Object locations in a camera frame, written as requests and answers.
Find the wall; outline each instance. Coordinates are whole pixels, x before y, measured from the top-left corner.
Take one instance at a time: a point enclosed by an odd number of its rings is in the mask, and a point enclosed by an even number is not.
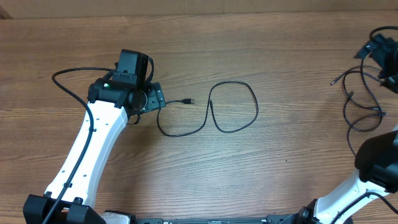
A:
[[[5,18],[398,10],[397,0],[0,0]]]

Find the wooden table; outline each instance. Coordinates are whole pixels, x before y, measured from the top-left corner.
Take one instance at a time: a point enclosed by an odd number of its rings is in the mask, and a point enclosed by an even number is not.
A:
[[[208,92],[220,81],[250,84],[260,113],[238,133],[221,133],[208,120],[199,133],[184,138],[161,135],[156,114],[144,115],[116,141],[96,211],[163,218],[297,212],[353,171],[342,115],[345,96],[340,84],[329,84],[359,64],[353,55],[369,31],[396,21],[396,11],[0,20],[0,222],[24,222],[25,199],[44,193],[80,129],[83,107],[52,83],[51,74],[113,68],[121,49],[154,59],[154,81],[167,100],[196,100],[162,111],[161,123],[170,132],[202,124]],[[86,98],[89,85],[102,75],[70,73],[59,80]],[[369,83],[389,116],[373,132],[353,132],[355,149],[398,123],[397,95]],[[358,101],[374,104],[359,76],[349,78],[348,86]],[[244,87],[220,86],[212,99],[225,129],[254,116]],[[364,113],[349,106],[351,119]],[[398,205],[396,196],[387,198]],[[397,217],[377,200],[354,220],[396,223]]]

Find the cable plug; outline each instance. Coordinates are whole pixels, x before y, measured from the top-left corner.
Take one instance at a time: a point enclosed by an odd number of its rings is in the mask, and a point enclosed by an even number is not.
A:
[[[338,80],[340,80],[340,78],[342,78],[344,76],[344,74],[340,75],[339,77],[337,77],[335,80],[333,80],[333,82],[330,83],[330,85],[334,85],[338,82]]]
[[[181,101],[181,103],[185,103],[185,104],[194,104],[194,103],[195,103],[195,99],[191,99],[191,98],[183,99],[183,100]]]

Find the wood grain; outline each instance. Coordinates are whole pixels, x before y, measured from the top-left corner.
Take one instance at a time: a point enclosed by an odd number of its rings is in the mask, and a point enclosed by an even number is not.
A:
[[[0,0],[14,19],[398,10],[396,0]]]
[[[167,100],[196,100],[162,111],[169,132],[201,125],[210,88],[225,80],[250,84],[260,114],[238,133],[221,133],[209,120],[184,138],[161,135],[155,113],[146,114],[116,141],[96,211],[163,218],[297,212],[353,170],[341,111],[345,97],[340,85],[329,83],[359,63],[353,55],[370,30],[394,21],[393,11],[1,20],[0,222],[24,222],[26,197],[43,194],[80,129],[84,109],[52,83],[51,74],[72,67],[112,68],[121,49],[154,59],[154,81]],[[90,83],[102,75],[79,72],[59,80],[86,97]],[[347,82],[358,101],[373,104],[358,76]],[[371,133],[352,133],[356,149],[398,123],[396,95],[369,84],[389,116]],[[254,116],[243,86],[220,86],[212,99],[225,129]],[[363,113],[349,107],[351,119]],[[394,195],[388,199],[398,205]],[[396,223],[397,217],[378,200],[354,220]]]

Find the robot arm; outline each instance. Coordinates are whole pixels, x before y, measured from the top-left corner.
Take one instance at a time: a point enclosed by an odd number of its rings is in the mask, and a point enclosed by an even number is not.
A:
[[[86,154],[72,179],[72,186],[65,192],[62,200],[73,202],[81,200],[83,205],[94,208],[95,196],[102,171],[115,140],[126,127],[127,114],[124,108],[115,108],[114,103],[96,101],[88,104],[94,116],[95,132]],[[60,172],[45,190],[45,194],[53,199],[59,196],[63,184],[69,178],[70,172],[81,154],[90,127],[88,113],[83,120],[80,132]]]
[[[359,170],[355,169],[350,177],[330,192],[330,194],[317,200],[313,216],[323,224],[333,223],[333,220],[340,215],[339,212],[343,211],[354,201],[359,200],[367,192],[375,192],[382,196],[389,194],[384,187],[370,181],[362,182],[359,179]],[[354,215],[354,213],[374,199],[377,199],[377,196],[370,195],[369,197],[362,198],[344,214],[341,214],[335,223],[343,224],[350,216]]]

